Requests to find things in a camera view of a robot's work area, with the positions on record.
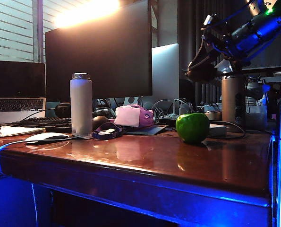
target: laptop screen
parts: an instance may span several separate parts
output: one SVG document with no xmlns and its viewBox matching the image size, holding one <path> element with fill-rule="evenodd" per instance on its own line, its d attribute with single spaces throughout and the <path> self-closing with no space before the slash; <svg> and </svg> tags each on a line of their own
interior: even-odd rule
<svg viewBox="0 0 281 227">
<path fill-rule="evenodd" d="M 0 61 L 0 97 L 46 97 L 45 65 Z"/>
</svg>

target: robotic arm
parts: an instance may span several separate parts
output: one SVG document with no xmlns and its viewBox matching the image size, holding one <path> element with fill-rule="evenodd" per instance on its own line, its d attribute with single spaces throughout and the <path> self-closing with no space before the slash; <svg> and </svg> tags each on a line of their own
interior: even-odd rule
<svg viewBox="0 0 281 227">
<path fill-rule="evenodd" d="M 254 1 L 248 1 L 243 8 Z M 222 38 L 209 32 L 202 35 L 201 47 L 187 68 L 187 77 L 206 83 L 219 76 L 217 66 L 211 64 L 219 55 L 223 56 L 223 61 L 230 62 L 232 71 L 241 71 L 281 33 L 281 0 L 264 0 L 264 4 L 262 0 L 257 0 L 257 4 L 260 13 L 235 31 L 231 31 L 227 20 L 242 8 L 225 20 L 219 20 L 216 14 L 207 16 L 201 30 L 213 30 Z"/>
</svg>

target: laptop keyboard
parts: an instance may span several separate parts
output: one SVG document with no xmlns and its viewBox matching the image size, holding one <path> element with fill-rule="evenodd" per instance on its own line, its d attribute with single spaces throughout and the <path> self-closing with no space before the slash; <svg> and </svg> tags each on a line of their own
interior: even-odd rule
<svg viewBox="0 0 281 227">
<path fill-rule="evenodd" d="M 41 110 L 43 110 L 43 99 L 0 99 L 0 112 Z"/>
</svg>

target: silver bottle cap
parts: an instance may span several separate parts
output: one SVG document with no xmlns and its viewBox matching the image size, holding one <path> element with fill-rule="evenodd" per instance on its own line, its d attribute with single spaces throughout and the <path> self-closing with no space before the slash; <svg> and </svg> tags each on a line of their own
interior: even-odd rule
<svg viewBox="0 0 281 227">
<path fill-rule="evenodd" d="M 76 72 L 72 74 L 72 79 L 90 79 L 88 73 Z"/>
</svg>

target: mouse pad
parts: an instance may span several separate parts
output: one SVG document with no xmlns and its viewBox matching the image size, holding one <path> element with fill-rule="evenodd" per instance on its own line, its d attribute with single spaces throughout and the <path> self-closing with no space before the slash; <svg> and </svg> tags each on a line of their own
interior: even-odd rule
<svg viewBox="0 0 281 227">
<path fill-rule="evenodd" d="M 132 129 L 129 127 L 127 130 L 123 130 L 126 135 L 155 135 L 159 133 L 162 129 L 167 127 L 166 125 L 155 124 L 150 127 L 145 127 L 141 129 Z"/>
</svg>

